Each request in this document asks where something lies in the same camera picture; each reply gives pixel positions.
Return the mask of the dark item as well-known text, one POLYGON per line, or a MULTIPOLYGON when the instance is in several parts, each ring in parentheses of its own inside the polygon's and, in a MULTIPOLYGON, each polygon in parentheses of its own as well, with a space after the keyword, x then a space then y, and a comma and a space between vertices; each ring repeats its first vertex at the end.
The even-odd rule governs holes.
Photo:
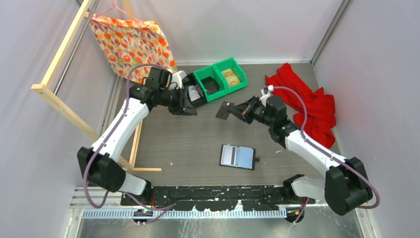
POLYGON ((218 83, 211 76, 202 79, 201 82, 204 86, 205 92, 208 95, 214 94, 214 93, 216 93, 220 90, 220 87, 219 87, 218 83))

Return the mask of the black leather card holder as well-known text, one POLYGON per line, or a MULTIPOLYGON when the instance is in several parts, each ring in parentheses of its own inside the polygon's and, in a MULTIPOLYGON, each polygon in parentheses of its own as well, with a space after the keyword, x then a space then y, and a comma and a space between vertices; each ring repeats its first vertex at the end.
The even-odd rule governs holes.
POLYGON ((229 168, 254 170, 260 161, 256 149, 252 147, 222 144, 219 165, 229 168))

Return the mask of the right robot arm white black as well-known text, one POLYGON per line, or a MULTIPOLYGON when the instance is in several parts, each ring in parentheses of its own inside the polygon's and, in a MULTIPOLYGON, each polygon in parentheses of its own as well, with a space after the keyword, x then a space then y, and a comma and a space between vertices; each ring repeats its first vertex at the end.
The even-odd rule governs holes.
POLYGON ((368 208, 366 203, 375 193, 362 161, 333 153, 311 139, 289 120, 286 104, 280 97, 268 96, 262 100, 253 96, 228 107, 228 111, 247 124, 257 121, 266 125, 274 142, 296 153, 322 174, 322 179, 298 174, 285 180, 282 191, 285 201, 293 204, 302 197, 323 201, 341 216, 356 208, 368 208))

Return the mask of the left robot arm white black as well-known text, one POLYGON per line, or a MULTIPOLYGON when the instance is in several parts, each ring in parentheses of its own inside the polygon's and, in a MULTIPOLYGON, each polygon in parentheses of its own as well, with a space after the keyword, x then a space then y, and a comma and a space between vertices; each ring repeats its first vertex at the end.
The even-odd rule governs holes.
POLYGON ((187 74, 152 67, 143 84, 129 87, 128 97, 121 110, 102 136, 89 148, 81 147, 77 159, 85 182, 110 192, 128 192, 140 205, 152 198, 150 183, 127 173, 118 160, 131 134, 143 119, 157 106, 164 106, 173 115, 197 115, 183 86, 187 74))

